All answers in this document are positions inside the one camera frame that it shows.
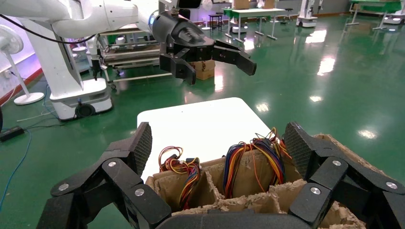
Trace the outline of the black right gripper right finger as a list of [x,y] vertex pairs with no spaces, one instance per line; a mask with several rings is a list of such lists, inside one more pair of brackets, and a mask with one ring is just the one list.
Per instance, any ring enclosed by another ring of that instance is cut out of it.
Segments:
[[284,143],[306,181],[290,215],[314,229],[339,202],[369,229],[404,228],[404,185],[350,159],[333,142],[310,136],[298,123],[286,125]]

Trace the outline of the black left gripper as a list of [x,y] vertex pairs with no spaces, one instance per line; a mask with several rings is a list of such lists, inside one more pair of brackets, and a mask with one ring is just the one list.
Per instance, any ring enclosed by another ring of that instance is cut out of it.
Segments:
[[196,70],[188,62],[213,59],[235,65],[247,75],[256,73],[257,64],[250,55],[235,45],[213,40],[189,19],[165,11],[155,17],[151,24],[153,37],[160,47],[160,69],[183,79],[189,85],[196,82]]

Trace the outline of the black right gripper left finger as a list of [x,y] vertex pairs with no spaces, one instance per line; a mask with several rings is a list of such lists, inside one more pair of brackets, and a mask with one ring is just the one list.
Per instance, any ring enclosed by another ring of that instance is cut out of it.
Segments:
[[93,165],[51,189],[37,228],[85,229],[110,204],[135,229],[158,227],[171,216],[171,208],[141,179],[151,147],[147,122],[131,137],[112,142]]

